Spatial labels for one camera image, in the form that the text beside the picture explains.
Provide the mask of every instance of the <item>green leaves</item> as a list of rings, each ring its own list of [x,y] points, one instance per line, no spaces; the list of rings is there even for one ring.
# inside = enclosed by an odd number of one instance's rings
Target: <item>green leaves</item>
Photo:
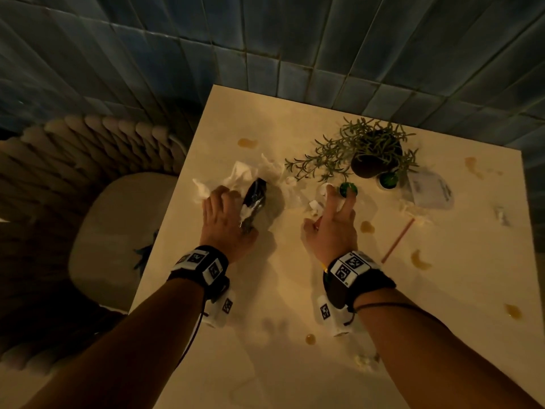
[[[303,178],[316,178],[317,170],[323,170],[320,181],[327,181],[334,174],[341,174],[348,179],[351,175],[350,162],[355,155],[371,155],[378,157],[386,165],[396,162],[392,170],[398,174],[412,171],[417,167],[416,150],[408,150],[401,153],[400,143],[406,142],[408,136],[414,133],[406,133],[402,125],[394,126],[388,122],[386,127],[380,126],[380,121],[365,118],[357,119],[355,123],[346,120],[346,125],[339,129],[339,138],[326,138],[321,142],[315,139],[318,145],[316,155],[305,155],[305,159],[294,159],[290,162],[286,159],[286,169],[296,171],[297,180]]]

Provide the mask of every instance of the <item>forearm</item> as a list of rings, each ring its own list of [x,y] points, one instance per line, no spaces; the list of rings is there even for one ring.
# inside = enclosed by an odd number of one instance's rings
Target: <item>forearm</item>
[[[153,407],[187,345],[203,296],[192,281],[166,282],[25,408]]]
[[[380,289],[359,296],[354,308],[373,302],[413,304],[396,289]],[[433,319],[394,306],[363,309],[358,316],[411,408],[541,408]]]

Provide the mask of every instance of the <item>sauce stain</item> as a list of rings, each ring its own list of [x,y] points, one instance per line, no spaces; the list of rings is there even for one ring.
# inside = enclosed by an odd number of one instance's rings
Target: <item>sauce stain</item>
[[[257,141],[252,141],[250,139],[242,138],[238,141],[238,146],[241,148],[254,149],[257,146]]]
[[[364,234],[374,234],[374,227],[369,221],[362,222],[360,230]]]
[[[481,172],[477,170],[477,158],[474,156],[469,156],[466,158],[466,167],[470,173],[473,173],[477,178],[484,179],[484,176]]]
[[[305,337],[305,342],[310,346],[316,344],[316,336],[313,334],[308,334],[307,337]]]
[[[507,312],[509,316],[513,317],[515,320],[520,320],[522,318],[522,312],[520,308],[512,304],[504,304],[504,305],[505,305],[505,311]]]
[[[427,270],[429,268],[432,268],[432,265],[420,260],[420,250],[416,250],[414,253],[411,254],[410,260],[412,262],[412,265],[420,270]]]

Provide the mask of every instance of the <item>tiled wall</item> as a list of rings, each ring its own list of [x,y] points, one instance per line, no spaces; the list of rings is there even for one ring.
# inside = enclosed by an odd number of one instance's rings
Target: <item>tiled wall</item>
[[[523,151],[545,250],[545,0],[0,0],[0,128],[170,123],[214,83]]]

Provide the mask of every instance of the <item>black pot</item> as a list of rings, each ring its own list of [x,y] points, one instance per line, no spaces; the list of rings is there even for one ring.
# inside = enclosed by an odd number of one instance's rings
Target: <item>black pot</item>
[[[396,153],[403,155],[403,149],[401,144],[398,143],[396,147]],[[372,178],[379,173],[388,172],[397,167],[397,161],[392,161],[389,164],[385,164],[376,156],[355,154],[350,163],[350,168],[360,178]]]

